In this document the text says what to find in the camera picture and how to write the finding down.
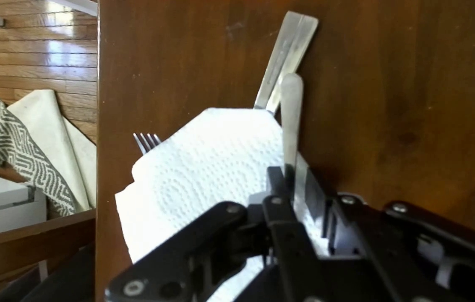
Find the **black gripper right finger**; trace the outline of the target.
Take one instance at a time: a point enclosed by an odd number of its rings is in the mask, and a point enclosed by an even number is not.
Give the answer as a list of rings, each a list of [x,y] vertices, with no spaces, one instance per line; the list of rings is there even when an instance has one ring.
[[[475,231],[407,201],[383,209],[328,192],[303,155],[296,191],[323,221],[328,249],[372,266],[394,302],[475,302]]]

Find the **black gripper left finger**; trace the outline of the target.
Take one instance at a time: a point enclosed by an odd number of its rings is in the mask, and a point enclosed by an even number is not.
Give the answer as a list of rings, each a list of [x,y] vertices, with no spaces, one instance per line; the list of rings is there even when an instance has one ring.
[[[320,281],[320,259],[305,224],[298,219],[291,187],[281,165],[268,167],[269,191],[263,212],[274,251],[273,263],[263,271],[266,295],[283,302],[328,302]]]

